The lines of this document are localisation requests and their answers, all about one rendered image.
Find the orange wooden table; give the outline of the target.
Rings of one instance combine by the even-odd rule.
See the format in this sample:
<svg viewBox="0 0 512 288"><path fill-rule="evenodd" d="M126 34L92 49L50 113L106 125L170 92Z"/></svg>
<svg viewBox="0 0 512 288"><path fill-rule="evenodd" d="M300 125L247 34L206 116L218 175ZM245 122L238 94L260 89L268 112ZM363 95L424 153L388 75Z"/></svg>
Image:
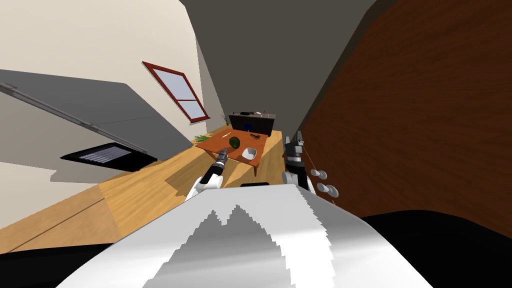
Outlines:
<svg viewBox="0 0 512 288"><path fill-rule="evenodd" d="M222 138L222 136L230 132L230 135ZM250 134L260 135L261 137L260 139L257 139L250 136ZM240 147L238 149L233 149L230 146L229 139L231 137L238 137L240 139ZM248 131L227 128L215 135L212 135L206 141L198 143L196 146L200 149L205 150L213 158L215 157L215 154L219 155L223 148L227 148L227 155L229 159L252 166L254 169L254 174L256 175L268 139L269 137L264 134L256 134ZM256 157L251 161L246 160L242 157L242 152L246 148L253 148L257 150Z"/></svg>

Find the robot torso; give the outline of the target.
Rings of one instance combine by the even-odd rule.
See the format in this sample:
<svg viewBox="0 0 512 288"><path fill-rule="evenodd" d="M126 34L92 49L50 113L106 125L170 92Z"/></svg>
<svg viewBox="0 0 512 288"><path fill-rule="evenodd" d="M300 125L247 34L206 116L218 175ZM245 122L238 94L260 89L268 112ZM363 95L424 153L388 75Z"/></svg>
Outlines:
<svg viewBox="0 0 512 288"><path fill-rule="evenodd" d="M365 221L293 184L202 191L57 288L432 288Z"/></svg>

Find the dark sideboard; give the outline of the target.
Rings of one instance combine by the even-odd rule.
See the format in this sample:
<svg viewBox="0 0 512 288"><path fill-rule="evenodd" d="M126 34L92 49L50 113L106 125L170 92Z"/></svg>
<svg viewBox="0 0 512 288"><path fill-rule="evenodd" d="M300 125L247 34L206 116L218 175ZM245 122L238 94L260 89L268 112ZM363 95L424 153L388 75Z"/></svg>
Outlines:
<svg viewBox="0 0 512 288"><path fill-rule="evenodd" d="M229 121L234 130L251 132L270 137L272 135L275 114L263 114L256 112L232 113Z"/></svg>

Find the red framed window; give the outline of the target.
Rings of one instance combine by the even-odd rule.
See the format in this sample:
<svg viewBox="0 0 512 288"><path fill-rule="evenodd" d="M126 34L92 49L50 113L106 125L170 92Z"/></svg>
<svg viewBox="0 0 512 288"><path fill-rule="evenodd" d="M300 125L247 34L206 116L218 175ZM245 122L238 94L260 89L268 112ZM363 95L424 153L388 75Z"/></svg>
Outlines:
<svg viewBox="0 0 512 288"><path fill-rule="evenodd" d="M184 73L146 61L142 64L192 124L210 119Z"/></svg>

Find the brown wooden door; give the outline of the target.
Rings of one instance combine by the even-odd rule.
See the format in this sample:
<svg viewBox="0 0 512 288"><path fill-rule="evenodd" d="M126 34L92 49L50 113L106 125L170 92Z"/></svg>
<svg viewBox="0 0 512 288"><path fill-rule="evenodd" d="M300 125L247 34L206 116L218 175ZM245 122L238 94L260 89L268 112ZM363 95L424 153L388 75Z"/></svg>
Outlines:
<svg viewBox="0 0 512 288"><path fill-rule="evenodd" d="M512 0L381 0L302 127L358 217L429 210L512 238Z"/></svg>

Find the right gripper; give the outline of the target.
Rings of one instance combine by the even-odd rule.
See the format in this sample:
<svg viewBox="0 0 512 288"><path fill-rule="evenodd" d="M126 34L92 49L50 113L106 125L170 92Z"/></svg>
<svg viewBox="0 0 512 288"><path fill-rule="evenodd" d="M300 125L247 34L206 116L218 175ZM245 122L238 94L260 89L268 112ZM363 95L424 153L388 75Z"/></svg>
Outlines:
<svg viewBox="0 0 512 288"><path fill-rule="evenodd" d="M284 141L284 154L288 158L301 158L304 146L302 132L298 130L295 133L295 141L290 142L290 137L286 136Z"/></svg>

